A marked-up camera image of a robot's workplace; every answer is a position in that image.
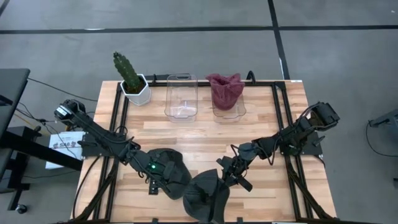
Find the gray floor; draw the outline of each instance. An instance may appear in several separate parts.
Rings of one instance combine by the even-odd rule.
[[[280,26],[398,24],[395,0],[274,0]],[[0,30],[87,29],[175,26],[270,26],[267,1],[194,0],[10,0]],[[398,108],[398,30],[281,32],[291,79],[304,81],[310,103],[331,103],[341,117],[322,143],[326,172],[337,214],[345,220],[396,223],[398,159],[381,157],[366,144],[367,120]],[[134,34],[0,35],[0,68],[27,67],[31,78],[88,98],[98,96],[103,80],[119,80],[112,53],[126,54],[138,72],[246,74],[281,79],[272,31],[174,32]],[[22,102],[38,117],[69,96],[29,82]],[[85,102],[89,111],[95,104]],[[25,125],[13,119],[11,126]],[[59,131],[64,127],[54,125]],[[398,142],[385,128],[370,129],[374,147],[398,154]],[[46,171],[32,159],[26,175]],[[78,173],[29,179],[21,203],[29,213],[7,212],[11,197],[0,195],[1,223],[50,223],[66,220]]]

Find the wooden table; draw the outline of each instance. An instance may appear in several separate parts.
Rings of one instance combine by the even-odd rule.
[[[99,94],[94,120],[105,129],[109,128],[117,83],[103,82]],[[293,119],[297,119],[308,106],[303,83],[288,80],[286,87]],[[244,89],[247,113],[240,122],[232,124],[218,124],[213,121],[209,87],[198,87],[198,114],[194,123],[171,123],[164,114],[166,87],[151,89],[152,99],[149,104],[141,107],[129,104],[126,121],[128,137],[134,135],[134,140],[142,146],[143,151],[158,147],[180,151],[193,177],[209,169],[218,169],[221,176],[221,166],[216,160],[223,156],[234,156],[230,144],[239,145],[252,139],[271,136],[279,130],[272,91],[267,86]],[[281,92],[278,96],[284,125],[287,126]],[[121,97],[116,127],[119,125],[123,100],[124,97]],[[88,158],[84,161],[80,181],[93,160],[94,158]],[[302,156],[302,160],[309,191],[327,213],[335,216],[323,164],[314,156]],[[83,211],[96,193],[101,166],[102,159],[97,162],[83,184],[76,214]],[[279,153],[275,156],[273,166],[266,160],[255,159],[246,178],[252,183],[253,190],[247,192],[240,185],[231,187],[224,213],[226,222],[235,222],[237,217],[243,217],[245,222],[295,220],[285,162]],[[297,195],[301,214],[305,217],[299,189]],[[106,200],[103,200],[100,218],[104,217],[105,205]],[[148,195],[148,185],[144,183],[144,179],[139,178],[130,166],[120,164],[111,221],[151,222],[152,218],[158,218],[160,222],[195,221],[185,213],[182,198],[171,200],[161,190],[158,195]]]

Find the white pot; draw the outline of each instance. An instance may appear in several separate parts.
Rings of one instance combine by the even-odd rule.
[[[126,91],[123,88],[124,81],[120,83],[120,86],[121,86],[121,88],[123,90],[124,95],[127,98],[129,98],[129,100],[132,103],[134,103],[137,106],[142,106],[142,105],[145,105],[145,104],[150,102],[150,89],[149,89],[149,86],[148,86],[148,82],[145,79],[145,76],[143,74],[137,74],[137,75],[139,75],[142,78],[142,80],[145,82],[145,87],[141,90],[140,93],[138,93],[138,94],[126,93]]]

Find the clear plastic container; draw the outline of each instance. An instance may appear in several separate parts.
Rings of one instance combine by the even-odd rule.
[[[171,122],[194,122],[198,113],[198,78],[170,75],[167,78],[166,109]]]
[[[246,114],[243,95],[241,94],[235,105],[229,110],[220,110],[213,103],[214,121],[217,123],[238,122]]]

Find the maroon towel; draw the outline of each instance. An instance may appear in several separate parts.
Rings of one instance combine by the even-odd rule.
[[[243,92],[244,82],[241,74],[237,73],[229,77],[220,74],[206,76],[211,85],[211,97],[214,105],[220,110],[231,109]]]

